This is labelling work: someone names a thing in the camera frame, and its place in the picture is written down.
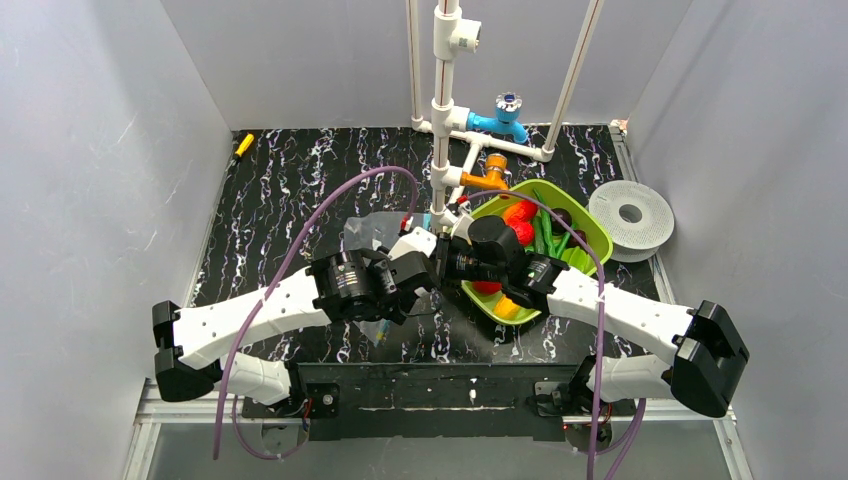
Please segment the red toy apple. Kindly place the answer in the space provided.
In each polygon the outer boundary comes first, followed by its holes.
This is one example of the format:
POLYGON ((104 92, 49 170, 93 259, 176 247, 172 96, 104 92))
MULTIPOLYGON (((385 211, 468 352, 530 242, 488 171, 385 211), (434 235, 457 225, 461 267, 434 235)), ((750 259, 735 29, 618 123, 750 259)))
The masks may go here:
POLYGON ((501 291, 502 286, 494 281, 475 281, 472 283, 473 290, 481 296, 490 296, 501 291))

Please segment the clear zip top bag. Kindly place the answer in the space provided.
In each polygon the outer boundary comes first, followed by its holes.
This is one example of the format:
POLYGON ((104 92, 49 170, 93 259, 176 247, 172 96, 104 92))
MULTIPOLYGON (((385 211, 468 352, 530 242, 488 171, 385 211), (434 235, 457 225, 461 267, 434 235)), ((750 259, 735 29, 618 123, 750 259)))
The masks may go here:
POLYGON ((370 249, 377 250, 385 247, 400 255, 410 251, 421 251, 426 255, 433 253, 437 236, 429 231, 430 215, 414 213, 411 218, 411 239, 402 240, 400 247, 395 247, 400 239, 401 221, 404 212, 379 211, 365 217, 349 217, 343 228, 342 247, 344 250, 370 249))

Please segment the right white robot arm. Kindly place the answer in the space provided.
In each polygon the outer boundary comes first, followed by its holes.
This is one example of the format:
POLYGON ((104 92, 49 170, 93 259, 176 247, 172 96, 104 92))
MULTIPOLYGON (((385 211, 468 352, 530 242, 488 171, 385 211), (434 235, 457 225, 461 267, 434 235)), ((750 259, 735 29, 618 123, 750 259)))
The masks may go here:
POLYGON ((433 259, 445 282, 495 282, 520 307, 578 320, 645 348, 642 356, 586 359, 570 382, 572 399, 675 399, 720 418, 750 359, 723 306, 707 300, 696 308, 671 305, 603 283, 525 250, 497 216, 472 221, 465 236, 440 235, 433 259))

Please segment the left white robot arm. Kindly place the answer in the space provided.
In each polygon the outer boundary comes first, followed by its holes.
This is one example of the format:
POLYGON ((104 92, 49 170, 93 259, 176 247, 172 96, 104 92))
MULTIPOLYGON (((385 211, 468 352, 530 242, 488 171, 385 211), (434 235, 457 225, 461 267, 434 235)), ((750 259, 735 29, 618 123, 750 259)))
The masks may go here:
POLYGON ((229 392, 264 405, 296 395, 295 376, 283 363, 242 354, 240 346, 333 323, 403 323, 418 299, 437 287, 431 262, 436 246, 436 235, 416 227, 388 252, 342 251, 272 288, 205 307, 155 304, 154 370, 161 398, 194 400, 221 386, 224 378, 229 392))

